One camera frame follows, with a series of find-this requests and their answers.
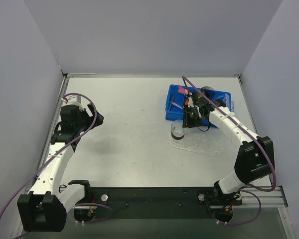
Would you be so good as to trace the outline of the clear cup brown band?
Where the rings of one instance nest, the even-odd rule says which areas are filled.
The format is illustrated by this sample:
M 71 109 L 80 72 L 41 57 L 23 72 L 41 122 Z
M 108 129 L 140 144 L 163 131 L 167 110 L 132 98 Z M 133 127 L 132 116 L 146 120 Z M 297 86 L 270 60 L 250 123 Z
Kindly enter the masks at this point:
M 187 132 L 183 120 L 175 120 L 171 123 L 171 137 L 175 140 L 182 140 Z

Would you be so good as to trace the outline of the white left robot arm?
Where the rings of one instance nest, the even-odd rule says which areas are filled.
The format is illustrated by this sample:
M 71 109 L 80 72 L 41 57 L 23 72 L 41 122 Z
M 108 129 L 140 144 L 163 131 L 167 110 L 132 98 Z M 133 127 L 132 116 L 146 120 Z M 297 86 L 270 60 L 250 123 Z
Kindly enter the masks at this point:
M 87 108 L 80 103 L 69 103 L 60 110 L 60 122 L 51 136 L 49 154 L 37 180 L 27 194 L 21 194 L 17 207 L 26 232 L 60 232 L 67 213 L 79 202 L 86 205 L 92 200 L 87 180 L 72 180 L 63 192 L 61 179 L 81 137 L 103 123 L 93 103 Z

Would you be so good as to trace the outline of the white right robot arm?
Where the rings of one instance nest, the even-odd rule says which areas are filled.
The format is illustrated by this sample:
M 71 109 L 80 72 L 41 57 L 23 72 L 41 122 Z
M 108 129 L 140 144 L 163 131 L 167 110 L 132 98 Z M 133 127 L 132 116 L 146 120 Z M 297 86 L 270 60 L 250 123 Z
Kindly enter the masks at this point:
M 255 180 L 272 174 L 274 146 L 269 137 L 260 137 L 249 130 L 222 100 L 210 100 L 202 92 L 186 91 L 183 127 L 200 127 L 204 120 L 219 128 L 238 147 L 233 172 L 214 184 L 219 196 L 233 194 Z

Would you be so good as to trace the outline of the blue tinted cup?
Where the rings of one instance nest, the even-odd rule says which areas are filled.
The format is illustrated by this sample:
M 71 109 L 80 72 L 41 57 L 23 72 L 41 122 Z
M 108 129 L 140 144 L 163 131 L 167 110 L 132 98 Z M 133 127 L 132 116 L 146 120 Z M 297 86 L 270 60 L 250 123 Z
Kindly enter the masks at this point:
M 209 86 L 202 87 L 200 91 L 208 98 L 213 98 L 215 95 L 215 90 Z

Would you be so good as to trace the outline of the clear textured acrylic stand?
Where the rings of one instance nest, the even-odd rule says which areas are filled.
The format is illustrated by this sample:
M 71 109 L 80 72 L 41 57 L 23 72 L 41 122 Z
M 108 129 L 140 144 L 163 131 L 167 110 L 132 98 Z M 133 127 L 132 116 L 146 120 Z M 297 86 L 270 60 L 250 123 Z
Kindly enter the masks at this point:
M 234 112 L 234 102 L 232 101 L 231 95 L 230 94 L 221 94 L 217 96 L 216 99 L 220 99 L 230 110 L 230 112 Z

